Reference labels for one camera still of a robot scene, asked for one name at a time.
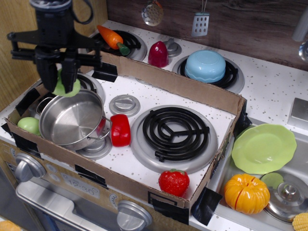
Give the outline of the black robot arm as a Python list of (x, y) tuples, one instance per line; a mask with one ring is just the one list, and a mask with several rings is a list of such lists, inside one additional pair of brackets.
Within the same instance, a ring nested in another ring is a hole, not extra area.
[(76, 32), (74, 23), (80, 21), (71, 0), (31, 0), (35, 9), (37, 30), (11, 32), (7, 39), (12, 43), (12, 58), (32, 61), (44, 87), (55, 91), (58, 81), (56, 65), (62, 66), (61, 82), (65, 93), (71, 93), (81, 66), (101, 67), (101, 43)]

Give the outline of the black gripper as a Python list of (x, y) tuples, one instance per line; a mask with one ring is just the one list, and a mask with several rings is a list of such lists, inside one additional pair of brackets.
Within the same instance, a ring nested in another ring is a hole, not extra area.
[(37, 29), (11, 32), (7, 39), (12, 43), (12, 58), (32, 61), (44, 87), (54, 92), (57, 85), (57, 64), (62, 65), (61, 80), (65, 93), (78, 93), (77, 69), (82, 65), (100, 67), (100, 43), (79, 34), (74, 23), (89, 24), (90, 16), (81, 21), (72, 6), (34, 6)]

